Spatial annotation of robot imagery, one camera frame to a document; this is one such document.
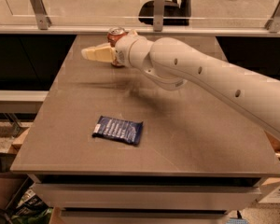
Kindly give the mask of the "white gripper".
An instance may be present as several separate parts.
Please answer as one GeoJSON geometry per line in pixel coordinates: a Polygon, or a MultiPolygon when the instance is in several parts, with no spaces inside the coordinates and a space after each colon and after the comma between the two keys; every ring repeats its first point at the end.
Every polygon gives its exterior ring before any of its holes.
{"type": "Polygon", "coordinates": [[[117,56],[118,62],[127,67],[148,69],[152,67],[149,56],[152,44],[152,41],[138,35],[136,30],[132,29],[116,43],[115,49],[109,43],[104,43],[85,48],[81,54],[87,60],[103,63],[112,63],[117,56]]]}

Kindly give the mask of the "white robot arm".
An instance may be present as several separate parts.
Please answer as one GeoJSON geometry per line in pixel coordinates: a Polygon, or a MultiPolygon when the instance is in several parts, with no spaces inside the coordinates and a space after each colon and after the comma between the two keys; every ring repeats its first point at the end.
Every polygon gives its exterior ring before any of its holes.
{"type": "Polygon", "coordinates": [[[81,51],[91,61],[118,62],[138,69],[160,87],[173,91],[195,83],[255,121],[280,141],[280,80],[208,56],[171,37],[150,41],[130,31],[115,45],[81,51]]]}

